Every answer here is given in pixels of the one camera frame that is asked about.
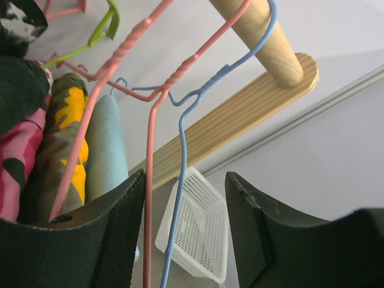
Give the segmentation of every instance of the laundry basket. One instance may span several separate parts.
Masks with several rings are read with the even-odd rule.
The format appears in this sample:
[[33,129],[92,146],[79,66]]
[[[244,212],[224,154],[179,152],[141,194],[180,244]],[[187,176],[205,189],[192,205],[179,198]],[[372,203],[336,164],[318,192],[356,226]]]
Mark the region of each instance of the laundry basket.
[[[155,246],[163,253],[175,205],[173,186]],[[220,193],[193,167],[186,172],[172,260],[195,277],[223,283],[227,273],[229,221]]]

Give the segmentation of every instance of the screw hole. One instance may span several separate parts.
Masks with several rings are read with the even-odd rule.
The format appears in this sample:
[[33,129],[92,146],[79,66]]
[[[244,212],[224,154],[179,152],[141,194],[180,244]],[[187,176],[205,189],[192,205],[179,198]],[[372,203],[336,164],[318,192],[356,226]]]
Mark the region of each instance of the screw hole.
[[56,218],[52,219],[50,221],[50,223],[52,223],[52,224],[64,223],[64,222],[71,221],[72,218],[73,217],[71,215],[64,214],[64,215],[60,215],[60,216],[57,216]]

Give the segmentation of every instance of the clothing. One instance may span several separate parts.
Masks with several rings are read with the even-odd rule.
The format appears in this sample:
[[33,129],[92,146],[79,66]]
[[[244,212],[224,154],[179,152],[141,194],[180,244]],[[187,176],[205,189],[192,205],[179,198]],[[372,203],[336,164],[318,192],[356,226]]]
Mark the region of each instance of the clothing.
[[[128,179],[120,111],[113,96],[105,95],[96,102],[85,139],[89,145],[85,191],[86,202],[90,202]],[[134,261],[138,257],[136,247]]]
[[[77,74],[65,74],[53,82],[43,141],[36,155],[33,174],[23,192],[31,198],[31,221],[49,220],[87,101],[85,83]],[[84,140],[63,213],[84,205],[87,158],[88,145]]]
[[[49,69],[44,73],[49,85],[53,79]],[[45,102],[11,131],[0,137],[0,217],[16,221],[20,191],[24,188],[35,163],[36,151],[43,138],[50,89]]]
[[0,56],[0,137],[33,114],[49,89],[46,74],[36,63]]
[[47,27],[34,0],[0,0],[0,55],[23,58]]

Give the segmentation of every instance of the pink patterned garment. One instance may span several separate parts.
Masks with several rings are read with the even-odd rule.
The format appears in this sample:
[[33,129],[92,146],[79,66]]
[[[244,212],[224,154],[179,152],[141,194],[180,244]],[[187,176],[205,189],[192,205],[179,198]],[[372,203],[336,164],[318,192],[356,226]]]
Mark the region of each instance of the pink patterned garment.
[[[34,61],[37,65],[43,62]],[[52,87],[52,72],[45,69]],[[43,139],[50,90],[38,110],[0,138],[0,218],[16,221],[20,192],[35,164],[35,155]]]

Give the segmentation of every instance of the green hanger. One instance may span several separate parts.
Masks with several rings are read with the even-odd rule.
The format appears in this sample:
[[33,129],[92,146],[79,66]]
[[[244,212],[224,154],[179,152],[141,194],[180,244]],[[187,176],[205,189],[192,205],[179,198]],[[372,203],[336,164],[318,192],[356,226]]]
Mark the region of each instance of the green hanger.
[[[73,57],[74,55],[80,54],[84,51],[87,51],[92,46],[96,45],[98,42],[100,42],[101,39],[103,39],[105,36],[107,36],[110,39],[114,39],[119,23],[120,23],[120,14],[119,14],[119,7],[117,0],[107,0],[109,9],[107,14],[103,17],[101,22],[97,25],[96,29],[93,31],[91,37],[88,40],[88,43],[86,46],[81,47],[75,51],[72,51],[68,54],[62,55],[58,58],[55,58],[54,60],[45,63],[42,65],[42,69],[49,68],[51,66],[54,66],[58,63],[60,63],[63,60],[66,60],[70,57]],[[108,31],[105,33],[103,31],[104,27],[107,25],[108,21],[110,20]]]

